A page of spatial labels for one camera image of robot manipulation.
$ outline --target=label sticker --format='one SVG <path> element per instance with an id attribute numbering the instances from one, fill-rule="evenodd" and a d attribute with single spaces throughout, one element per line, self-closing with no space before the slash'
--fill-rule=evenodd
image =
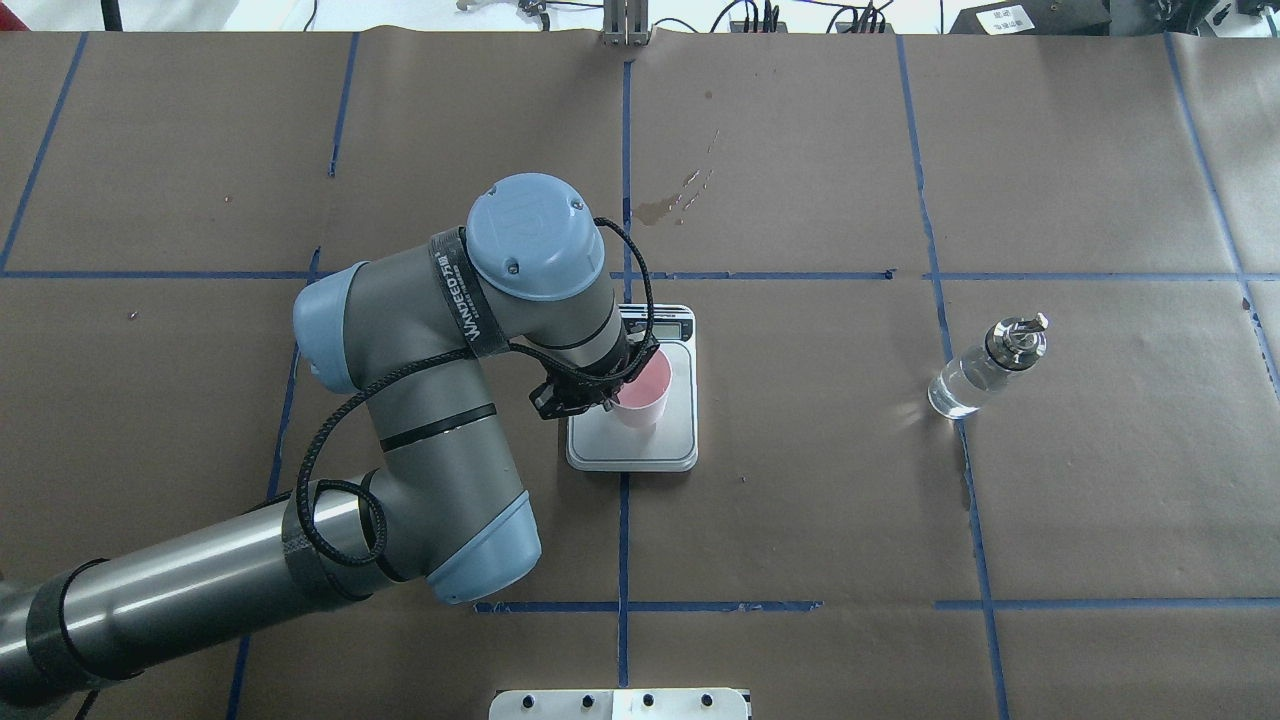
<path id="1" fill-rule="evenodd" d="M 978 13 L 977 17 L 978 22 L 982 23 L 982 29 L 987 31 L 987 35 L 1009 35 L 1011 32 L 1023 32 L 1024 29 L 1036 29 L 1036 24 L 1032 23 L 1030 17 L 1021 5 L 986 10 Z"/>

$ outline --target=silver cap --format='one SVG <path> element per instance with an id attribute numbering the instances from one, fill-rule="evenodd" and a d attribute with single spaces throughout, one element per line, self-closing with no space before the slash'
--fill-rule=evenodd
<path id="1" fill-rule="evenodd" d="M 1033 318 L 1005 318 L 987 332 L 987 352 L 1006 370 L 1030 369 L 1048 350 L 1047 328 L 1048 318 L 1043 313 Z"/>

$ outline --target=black box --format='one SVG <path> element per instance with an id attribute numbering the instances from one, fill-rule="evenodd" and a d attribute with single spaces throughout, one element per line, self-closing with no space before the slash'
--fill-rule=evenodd
<path id="1" fill-rule="evenodd" d="M 960 10 L 955 24 L 947 32 L 954 35 L 1108 35 L 1110 26 L 1111 13 L 1102 5 L 1102 0 L 1021 0 Z"/>

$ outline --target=kitchen scale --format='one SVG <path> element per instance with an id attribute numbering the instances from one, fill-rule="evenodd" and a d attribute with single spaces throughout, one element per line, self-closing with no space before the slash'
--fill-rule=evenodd
<path id="1" fill-rule="evenodd" d="M 645 305 L 620 305 L 627 334 L 644 332 Z M 644 429 L 628 428 L 595 406 L 568 419 L 564 455 L 579 470 L 599 473 L 684 473 L 698 462 L 698 354 L 694 311 L 654 305 L 653 336 L 671 360 L 667 410 Z"/>

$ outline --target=pink cup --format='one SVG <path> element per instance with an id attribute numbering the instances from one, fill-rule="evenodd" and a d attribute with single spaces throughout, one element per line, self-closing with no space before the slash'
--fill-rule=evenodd
<path id="1" fill-rule="evenodd" d="M 618 401 L 612 413 L 628 428 L 648 428 L 662 418 L 669 391 L 671 360 L 659 347 L 644 370 L 640 370 L 640 377 L 618 391 Z"/>

